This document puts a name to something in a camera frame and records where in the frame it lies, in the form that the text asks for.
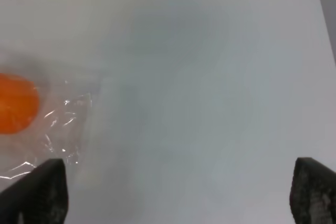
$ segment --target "orange ball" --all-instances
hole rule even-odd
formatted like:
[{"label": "orange ball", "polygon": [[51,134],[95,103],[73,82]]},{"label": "orange ball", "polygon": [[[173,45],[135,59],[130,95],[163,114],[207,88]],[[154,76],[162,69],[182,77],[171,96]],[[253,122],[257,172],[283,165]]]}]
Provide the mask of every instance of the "orange ball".
[{"label": "orange ball", "polygon": [[0,73],[0,134],[14,134],[28,127],[38,108],[38,92],[32,82]]}]

